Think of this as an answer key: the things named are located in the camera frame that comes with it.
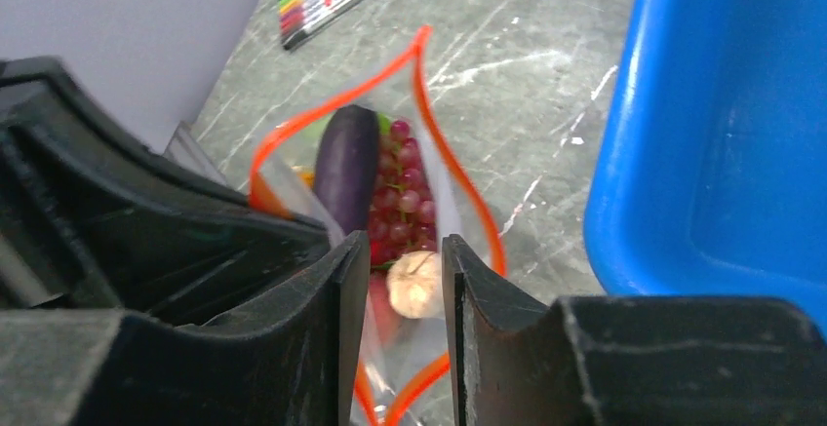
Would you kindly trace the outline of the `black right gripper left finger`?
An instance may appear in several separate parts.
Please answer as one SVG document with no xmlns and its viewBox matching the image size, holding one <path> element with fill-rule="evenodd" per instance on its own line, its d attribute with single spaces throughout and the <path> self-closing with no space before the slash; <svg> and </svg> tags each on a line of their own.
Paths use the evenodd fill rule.
<svg viewBox="0 0 827 426">
<path fill-rule="evenodd" d="M 363 232 L 203 326 L 137 312 L 1 315 L 5 425 L 346 425 L 367 296 Z"/>
</svg>

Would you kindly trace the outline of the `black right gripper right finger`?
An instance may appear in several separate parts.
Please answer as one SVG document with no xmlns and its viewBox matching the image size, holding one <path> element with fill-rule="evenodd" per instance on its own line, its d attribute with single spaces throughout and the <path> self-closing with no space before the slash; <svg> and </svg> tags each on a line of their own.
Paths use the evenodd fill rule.
<svg viewBox="0 0 827 426">
<path fill-rule="evenodd" d="M 543 304 L 442 244 L 458 425 L 822 425 L 826 344 L 794 305 L 723 296 Z"/>
</svg>

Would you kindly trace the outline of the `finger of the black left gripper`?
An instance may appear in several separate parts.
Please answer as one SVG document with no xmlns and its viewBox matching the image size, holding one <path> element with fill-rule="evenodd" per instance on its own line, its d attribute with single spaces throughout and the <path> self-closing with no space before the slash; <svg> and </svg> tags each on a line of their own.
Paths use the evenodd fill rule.
<svg viewBox="0 0 827 426">
<path fill-rule="evenodd" d="M 1 64 L 1 303 L 228 310 L 329 250 L 150 152 L 51 57 Z"/>
</svg>

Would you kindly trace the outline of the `clear zip bag red seal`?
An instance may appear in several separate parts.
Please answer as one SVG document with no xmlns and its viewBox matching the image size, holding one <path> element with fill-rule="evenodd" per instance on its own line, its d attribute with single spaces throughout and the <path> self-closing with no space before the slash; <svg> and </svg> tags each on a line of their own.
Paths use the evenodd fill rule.
<svg viewBox="0 0 827 426">
<path fill-rule="evenodd" d="M 332 244 L 356 230 L 371 253 L 351 421 L 413 425 L 449 370 L 442 241 L 460 235 L 507 272 L 500 233 L 431 103 L 421 27 L 356 83 L 288 117 L 256 148 L 250 205 L 321 221 Z"/>
</svg>

